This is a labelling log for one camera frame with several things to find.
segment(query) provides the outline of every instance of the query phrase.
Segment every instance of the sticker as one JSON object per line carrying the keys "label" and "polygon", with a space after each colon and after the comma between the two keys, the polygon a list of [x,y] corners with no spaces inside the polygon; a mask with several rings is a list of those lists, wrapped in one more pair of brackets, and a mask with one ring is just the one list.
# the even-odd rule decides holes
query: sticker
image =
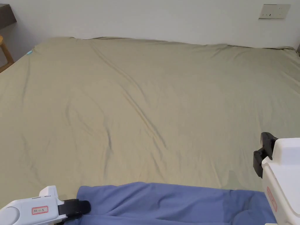
{"label": "sticker", "polygon": [[32,208],[32,214],[41,214],[41,213],[47,213],[48,212],[48,206],[42,206],[42,207],[36,207]]}
{"label": "sticker", "polygon": [[277,203],[272,195],[272,192],[271,190],[269,189],[269,187],[267,187],[267,193],[268,193],[268,196],[269,196],[269,199],[271,200],[272,202],[272,205],[273,205],[273,208],[275,210],[275,212],[277,212]]}

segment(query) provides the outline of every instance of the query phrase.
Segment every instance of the wall switch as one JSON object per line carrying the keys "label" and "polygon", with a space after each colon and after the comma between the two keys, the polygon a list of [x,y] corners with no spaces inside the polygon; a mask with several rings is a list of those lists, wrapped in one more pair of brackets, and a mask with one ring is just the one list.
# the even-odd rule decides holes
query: wall switch
{"label": "wall switch", "polygon": [[259,19],[285,19],[290,4],[264,4]]}

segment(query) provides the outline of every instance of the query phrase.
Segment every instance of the blue towel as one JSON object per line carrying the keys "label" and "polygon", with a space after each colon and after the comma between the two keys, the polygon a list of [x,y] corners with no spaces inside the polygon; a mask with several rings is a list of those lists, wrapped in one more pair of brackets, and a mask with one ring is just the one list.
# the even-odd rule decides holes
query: blue towel
{"label": "blue towel", "polygon": [[263,192],[173,184],[131,183],[79,188],[91,212],[68,225],[187,225],[276,223]]}

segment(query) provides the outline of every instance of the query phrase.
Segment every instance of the bed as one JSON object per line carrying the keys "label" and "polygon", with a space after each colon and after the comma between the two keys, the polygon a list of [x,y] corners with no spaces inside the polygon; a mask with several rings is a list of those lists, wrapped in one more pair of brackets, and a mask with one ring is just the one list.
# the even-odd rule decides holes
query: bed
{"label": "bed", "polygon": [[260,133],[300,137],[293,49],[72,37],[0,74],[1,206],[56,185],[261,191]]}

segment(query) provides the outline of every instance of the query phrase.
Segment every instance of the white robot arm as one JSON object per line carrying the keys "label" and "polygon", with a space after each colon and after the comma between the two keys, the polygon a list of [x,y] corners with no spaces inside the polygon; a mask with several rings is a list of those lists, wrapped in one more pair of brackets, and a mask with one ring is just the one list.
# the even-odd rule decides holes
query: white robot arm
{"label": "white robot arm", "polygon": [[300,225],[300,138],[275,138],[264,132],[253,167],[279,225]]}
{"label": "white robot arm", "polygon": [[56,186],[44,188],[38,197],[15,200],[0,210],[1,225],[53,225],[80,218],[91,211],[88,201],[60,201]]}

